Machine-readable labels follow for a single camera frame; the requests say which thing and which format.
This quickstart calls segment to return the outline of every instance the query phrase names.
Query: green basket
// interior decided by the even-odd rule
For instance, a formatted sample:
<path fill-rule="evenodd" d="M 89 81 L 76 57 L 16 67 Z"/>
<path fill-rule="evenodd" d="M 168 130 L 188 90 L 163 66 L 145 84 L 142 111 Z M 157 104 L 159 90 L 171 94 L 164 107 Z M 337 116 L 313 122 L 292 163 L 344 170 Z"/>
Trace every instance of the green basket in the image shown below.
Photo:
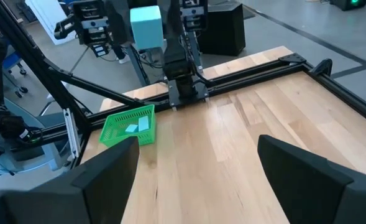
<path fill-rule="evenodd" d="M 154 108 L 154 105 L 148 105 L 109 115 L 106 119 L 103 130 L 101 131 L 99 141 L 107 147 L 111 147 L 128 137 L 137 136 L 141 146 L 154 143 L 156 127 Z M 149 129 L 137 133 L 125 132 L 126 128 L 130 124 L 138 124 L 139 118 L 143 116 L 149 117 Z"/>

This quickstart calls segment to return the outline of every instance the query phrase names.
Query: concrete floor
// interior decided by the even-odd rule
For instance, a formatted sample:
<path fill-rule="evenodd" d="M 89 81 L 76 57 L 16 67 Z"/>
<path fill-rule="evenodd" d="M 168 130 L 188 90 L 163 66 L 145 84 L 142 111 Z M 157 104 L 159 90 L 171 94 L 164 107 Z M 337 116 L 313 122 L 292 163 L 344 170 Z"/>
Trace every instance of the concrete floor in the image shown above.
<path fill-rule="evenodd" d="M 239 55 L 240 57 L 284 45 L 302 55 L 313 65 L 325 58 L 331 58 L 334 62 L 333 73 L 366 65 L 366 6 L 342 12 L 329 4 L 310 3 L 304 0 L 240 1 L 266 15 L 244 21 L 246 48 Z M 294 29 L 287 29 L 283 24 L 297 29 L 296 32 L 292 31 Z M 107 62 L 96 58 L 92 51 L 85 51 L 86 47 L 79 45 L 77 40 L 54 46 L 40 24 L 28 26 L 27 31 L 52 62 L 65 70 L 74 68 L 73 73 L 78 77 L 121 93 L 140 87 L 131 63 L 120 65 L 118 62 Z M 333 47 L 319 44 L 309 36 L 323 40 Z M 107 55 L 106 58 L 114 58 L 113 53 Z M 204 67 L 210 67 L 234 58 L 203 55 L 203 64 Z M 17 81 L 26 86 L 29 93 L 21 99 L 17 98 L 13 92 L 7 92 L 6 96 L 32 114 L 38 115 L 46 105 L 48 93 L 29 68 L 26 69 L 28 76 L 23 77 L 18 72 L 14 73 L 18 74 L 16 75 Z M 365 68 L 336 80 L 366 100 Z M 91 110 L 98 111 L 103 100 L 102 96 L 74 86 L 69 86 L 68 90 Z M 61 109 L 54 103 L 47 113 L 58 111 Z M 34 179 L 36 175 L 46 176 L 43 172 L 46 171 L 40 171 L 41 174 L 32 172 L 31 177 L 25 175 L 24 178 Z M 18 189 L 29 189 L 35 186 L 35 184 L 31 184 L 30 187 L 18 187 L 13 184 L 16 182 L 14 180 L 16 178 L 2 178 L 5 180 L 4 184 L 0 185 L 0 189 L 8 189 L 11 186 Z"/>

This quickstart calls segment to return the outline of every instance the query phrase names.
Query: light blue block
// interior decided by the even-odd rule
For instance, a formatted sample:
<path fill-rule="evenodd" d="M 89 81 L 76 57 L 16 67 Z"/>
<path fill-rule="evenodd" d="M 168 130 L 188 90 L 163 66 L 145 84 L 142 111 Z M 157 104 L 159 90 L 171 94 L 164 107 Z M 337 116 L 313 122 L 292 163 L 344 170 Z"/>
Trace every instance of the light blue block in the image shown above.
<path fill-rule="evenodd" d="M 139 118 L 139 131 L 145 131 L 150 128 L 148 116 Z"/>
<path fill-rule="evenodd" d="M 127 128 L 126 128 L 126 130 L 125 130 L 125 132 L 127 132 L 127 133 L 134 133 L 134 132 L 136 132 L 137 131 L 137 128 L 138 128 L 139 126 L 138 125 L 136 125 L 136 124 L 130 124 Z"/>
<path fill-rule="evenodd" d="M 136 47 L 139 50 L 163 46 L 162 18 L 159 6 L 131 9 L 130 24 Z"/>

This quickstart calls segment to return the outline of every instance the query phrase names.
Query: black speaker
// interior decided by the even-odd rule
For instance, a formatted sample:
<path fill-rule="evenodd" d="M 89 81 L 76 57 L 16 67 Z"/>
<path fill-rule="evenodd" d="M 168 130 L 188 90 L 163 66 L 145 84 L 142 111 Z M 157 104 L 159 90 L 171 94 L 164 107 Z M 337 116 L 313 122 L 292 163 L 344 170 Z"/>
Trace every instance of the black speaker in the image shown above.
<path fill-rule="evenodd" d="M 342 11 L 364 7 L 366 0 L 330 0 L 330 4 L 339 7 Z"/>
<path fill-rule="evenodd" d="M 241 3 L 208 7 L 208 28 L 198 37 L 204 54 L 237 56 L 246 47 Z"/>

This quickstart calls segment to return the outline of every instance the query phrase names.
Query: teal cube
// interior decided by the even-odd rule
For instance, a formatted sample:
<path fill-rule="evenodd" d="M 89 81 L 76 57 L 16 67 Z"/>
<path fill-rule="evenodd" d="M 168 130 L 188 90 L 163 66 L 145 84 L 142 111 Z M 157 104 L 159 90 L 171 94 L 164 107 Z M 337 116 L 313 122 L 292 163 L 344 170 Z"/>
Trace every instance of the teal cube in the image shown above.
<path fill-rule="evenodd" d="M 131 9 L 130 24 L 139 50 L 162 47 L 163 29 L 159 6 Z"/>

